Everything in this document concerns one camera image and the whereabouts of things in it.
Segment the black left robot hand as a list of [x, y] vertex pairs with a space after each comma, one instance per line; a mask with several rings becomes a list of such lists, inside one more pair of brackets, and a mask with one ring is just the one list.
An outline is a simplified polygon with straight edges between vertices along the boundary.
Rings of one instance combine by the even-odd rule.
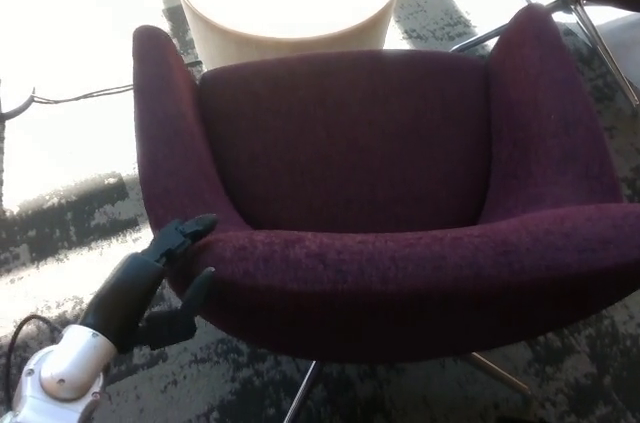
[[78, 324], [105, 337], [120, 354], [137, 346], [159, 349], [192, 338], [195, 317], [213, 281], [211, 270], [196, 278], [180, 308], [151, 314], [147, 310], [168, 270], [213, 232], [217, 223], [214, 214], [168, 223], [145, 249], [127, 255], [116, 266]]

